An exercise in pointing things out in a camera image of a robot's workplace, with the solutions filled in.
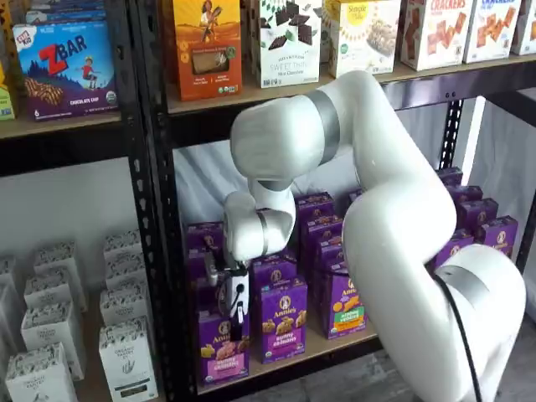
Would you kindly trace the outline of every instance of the white tea box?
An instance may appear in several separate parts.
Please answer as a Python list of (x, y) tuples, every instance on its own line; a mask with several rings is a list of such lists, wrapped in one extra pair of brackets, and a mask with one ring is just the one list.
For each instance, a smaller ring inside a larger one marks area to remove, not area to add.
[(147, 284), (142, 252), (125, 251), (106, 261), (106, 287), (108, 289), (135, 283)]
[(338, 78), (349, 71), (393, 71), (400, 0), (332, 0), (329, 71)]
[(36, 274), (43, 274), (54, 268), (64, 267), (70, 275), (73, 298), (82, 312), (87, 311), (87, 292), (85, 281), (81, 272), (80, 259), (76, 254), (74, 241), (49, 245), (37, 251), (33, 270)]
[(119, 234), (111, 234), (104, 239), (104, 259), (122, 253), (131, 251), (134, 253), (142, 252), (142, 240), (140, 238), (140, 230), (128, 230)]
[(13, 402), (78, 402), (61, 343), (10, 358), (6, 385)]
[(322, 0), (262, 0), (258, 7), (260, 87), (318, 82)]
[(26, 309), (23, 303), (24, 274), (14, 255), (0, 256), (0, 285), (11, 287), (20, 302), (20, 307)]
[(114, 402), (158, 397), (145, 318), (103, 327), (99, 352)]
[(536, 0), (521, 0), (512, 51), (515, 54), (536, 53)]
[(461, 64), (472, 0), (407, 0), (402, 63), (415, 70)]
[(507, 58), (520, 4), (521, 0), (474, 0), (463, 61)]
[(21, 332), (28, 350), (61, 342), (73, 380), (84, 379), (85, 346), (72, 303), (29, 308), (24, 315)]
[(61, 302), (74, 303), (69, 272), (65, 268), (57, 268), (28, 279), (24, 289), (24, 300), (28, 308)]

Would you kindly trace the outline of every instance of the cracker box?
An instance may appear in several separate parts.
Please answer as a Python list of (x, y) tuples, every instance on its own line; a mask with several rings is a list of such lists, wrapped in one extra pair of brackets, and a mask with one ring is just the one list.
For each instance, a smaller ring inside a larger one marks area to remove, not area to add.
[(307, 284), (300, 276), (260, 289), (262, 363), (305, 352)]
[(416, 70), (461, 63), (472, 0), (408, 0), (403, 63)]
[(497, 217), (499, 205), (492, 198), (459, 203), (457, 208), (458, 229), (476, 230), (478, 226)]
[(475, 241), (508, 255), (516, 241), (517, 232), (518, 221), (510, 215), (502, 216), (481, 225), (475, 233)]
[(441, 251), (437, 253), (428, 266), (432, 270), (439, 268), (441, 264), (460, 251), (463, 247), (472, 245), (473, 240), (473, 236), (469, 230), (459, 229), (455, 231), (451, 239), (446, 243)]
[(329, 70), (338, 78), (353, 70), (393, 71), (400, 0), (332, 0)]
[(45, 246), (37, 251), (33, 261), (36, 274), (43, 274), (56, 268), (67, 268), (69, 272), (73, 297), (82, 312), (87, 311), (87, 290), (82, 276), (78, 249), (74, 241), (66, 241), (56, 245)]
[(136, 283), (147, 284), (142, 252), (125, 251), (106, 262), (106, 287), (108, 289)]
[(474, 0), (463, 61), (508, 57), (520, 3), (521, 0)]
[(72, 303), (29, 308), (24, 314), (21, 333), (28, 350), (61, 342), (73, 380), (84, 379), (85, 346)]
[(181, 99), (242, 91), (240, 3), (173, 0)]
[(322, 0), (253, 1), (260, 3), (260, 87), (318, 82)]
[(11, 357), (6, 385), (13, 402), (78, 402), (61, 343)]
[(99, 353), (113, 402), (144, 402), (158, 397), (145, 318), (103, 327)]
[(16, 25), (13, 35), (36, 121), (117, 108), (106, 20)]
[(242, 339), (230, 341), (231, 323), (217, 308), (198, 312), (199, 364), (204, 384), (247, 377), (250, 366), (250, 316), (244, 317)]
[(515, 54), (536, 53), (536, 1), (521, 0), (518, 23), (513, 32), (512, 51)]
[(366, 328), (365, 309), (341, 258), (327, 261), (323, 269), (321, 320), (327, 339)]

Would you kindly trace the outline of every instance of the black cable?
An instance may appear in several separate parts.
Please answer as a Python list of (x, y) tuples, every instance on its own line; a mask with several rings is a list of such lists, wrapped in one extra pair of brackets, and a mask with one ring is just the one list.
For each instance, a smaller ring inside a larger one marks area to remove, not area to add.
[(458, 311), (454, 297), (452, 297), (451, 290), (449, 289), (449, 286), (446, 285), (445, 281), (443, 281), (443, 278), (437, 274), (433, 274), (432, 277), (443, 290), (443, 293), (445, 293), (446, 300), (451, 304), (454, 317), (456, 318), (456, 322), (458, 324), (458, 329), (460, 330), (461, 340), (463, 341), (463, 346), (466, 350), (467, 362), (469, 363), (469, 369), (471, 370), (472, 386), (475, 389), (475, 398), (477, 399), (477, 402), (482, 402), (482, 394), (480, 392), (480, 384), (478, 383), (477, 370), (475, 369), (475, 363), (472, 359), (471, 348), (469, 348), (469, 341), (467, 340), (466, 330), (463, 327), (460, 312)]

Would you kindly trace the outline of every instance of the robotic arm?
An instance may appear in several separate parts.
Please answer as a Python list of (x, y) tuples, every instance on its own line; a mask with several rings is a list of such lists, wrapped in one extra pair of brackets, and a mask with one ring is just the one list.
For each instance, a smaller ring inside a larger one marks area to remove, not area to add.
[[(231, 152), (250, 193), (225, 202), (228, 262), (285, 247), (296, 216), (291, 181), (352, 149), (366, 192), (346, 214), (343, 248), (379, 338), (424, 401), (473, 401), (451, 306), (424, 267), (450, 239), (456, 211), (372, 75), (347, 73), (236, 118)], [(482, 245), (462, 249), (437, 273), (460, 312), (482, 399), (491, 402), (523, 318), (523, 278)]]

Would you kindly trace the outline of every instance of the floor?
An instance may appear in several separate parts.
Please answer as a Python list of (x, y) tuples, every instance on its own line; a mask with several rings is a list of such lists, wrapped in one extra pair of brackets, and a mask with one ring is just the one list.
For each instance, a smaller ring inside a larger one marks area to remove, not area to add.
[[(536, 324), (523, 322), (496, 402), (536, 400)], [(235, 402), (415, 402), (385, 353), (359, 358)]]

